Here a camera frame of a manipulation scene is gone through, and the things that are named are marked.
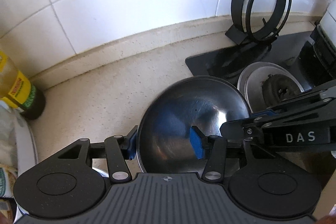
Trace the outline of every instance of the gray ribbed panel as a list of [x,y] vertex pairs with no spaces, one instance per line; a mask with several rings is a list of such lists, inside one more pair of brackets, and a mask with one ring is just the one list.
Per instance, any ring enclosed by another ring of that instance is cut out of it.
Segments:
[[24,216],[18,224],[308,224],[304,217],[269,221],[238,208],[223,187],[204,183],[196,174],[138,174],[129,183],[114,185],[94,209],[66,220],[39,220]]

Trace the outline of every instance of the stainless steel bowl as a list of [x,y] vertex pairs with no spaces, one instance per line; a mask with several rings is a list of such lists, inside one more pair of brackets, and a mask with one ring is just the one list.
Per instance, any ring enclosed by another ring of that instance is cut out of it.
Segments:
[[137,157],[149,173],[199,172],[189,142],[190,126],[209,135],[221,135],[226,121],[249,117],[244,97],[230,83],[211,76],[196,76],[167,88],[148,108],[137,135]]

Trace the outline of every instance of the stove burner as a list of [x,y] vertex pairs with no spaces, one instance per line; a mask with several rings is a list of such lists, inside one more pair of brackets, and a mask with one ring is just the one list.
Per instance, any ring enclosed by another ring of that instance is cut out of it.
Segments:
[[298,85],[288,76],[281,74],[272,75],[262,85],[262,95],[267,107],[277,105],[300,93]]

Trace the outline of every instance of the blue gripper pad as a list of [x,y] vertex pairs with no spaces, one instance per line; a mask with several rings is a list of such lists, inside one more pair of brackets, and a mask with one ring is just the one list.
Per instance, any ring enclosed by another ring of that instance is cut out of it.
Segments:
[[195,155],[198,160],[204,158],[204,149],[202,148],[202,141],[201,138],[198,136],[195,130],[190,128],[189,130],[189,140],[191,143],[191,146],[194,149]]

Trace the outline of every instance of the white lettering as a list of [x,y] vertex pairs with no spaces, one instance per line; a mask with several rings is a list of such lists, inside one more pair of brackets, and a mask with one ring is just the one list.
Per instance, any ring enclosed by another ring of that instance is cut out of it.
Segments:
[[286,141],[288,143],[291,143],[293,141],[293,135],[292,134],[286,134]]
[[302,141],[302,142],[305,141],[305,139],[303,138],[301,133],[299,133],[299,135],[297,136],[297,141],[296,142],[298,143],[299,141]]
[[310,142],[314,141],[314,140],[315,140],[314,131],[310,131],[310,132],[308,133],[308,137],[309,137],[308,140],[309,140]]

